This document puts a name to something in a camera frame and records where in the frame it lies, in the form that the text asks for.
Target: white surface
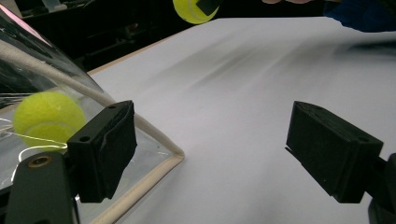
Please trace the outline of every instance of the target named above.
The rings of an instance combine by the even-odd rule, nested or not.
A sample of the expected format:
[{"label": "white surface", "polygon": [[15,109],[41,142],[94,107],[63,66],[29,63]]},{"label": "white surface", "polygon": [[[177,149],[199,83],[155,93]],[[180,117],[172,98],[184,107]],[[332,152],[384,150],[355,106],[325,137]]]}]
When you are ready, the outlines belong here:
[{"label": "white surface", "polygon": [[293,101],[323,106],[396,148],[395,34],[325,18],[195,26],[93,78],[186,152],[120,223],[368,223],[284,149]]}]

